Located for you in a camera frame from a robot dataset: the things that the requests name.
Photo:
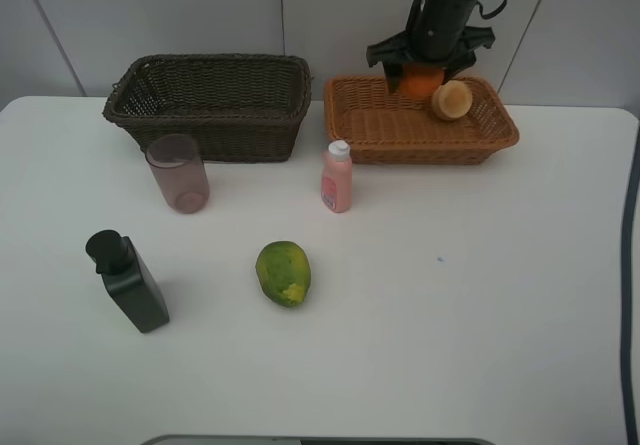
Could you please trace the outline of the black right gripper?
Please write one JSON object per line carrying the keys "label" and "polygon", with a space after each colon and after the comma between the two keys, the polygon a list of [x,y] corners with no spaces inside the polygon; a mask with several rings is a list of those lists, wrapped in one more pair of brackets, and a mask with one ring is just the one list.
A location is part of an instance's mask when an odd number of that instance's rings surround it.
{"label": "black right gripper", "polygon": [[479,48],[489,49],[495,42],[492,28],[468,24],[476,8],[483,8],[479,0],[415,0],[404,30],[367,47],[368,65],[383,64],[390,93],[401,85],[404,64],[446,68],[442,85],[454,80],[468,69],[452,67],[454,62]]}

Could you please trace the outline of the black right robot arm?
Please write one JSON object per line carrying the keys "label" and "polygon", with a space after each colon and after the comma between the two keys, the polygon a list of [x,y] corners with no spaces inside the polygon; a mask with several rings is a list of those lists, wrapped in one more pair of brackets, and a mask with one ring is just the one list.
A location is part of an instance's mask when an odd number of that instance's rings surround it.
{"label": "black right robot arm", "polygon": [[398,92],[419,71],[442,74],[444,83],[476,63],[475,51],[495,42],[490,27],[468,24],[477,9],[482,19],[499,15],[508,0],[413,0],[404,29],[366,50],[369,66],[383,66],[387,88]]}

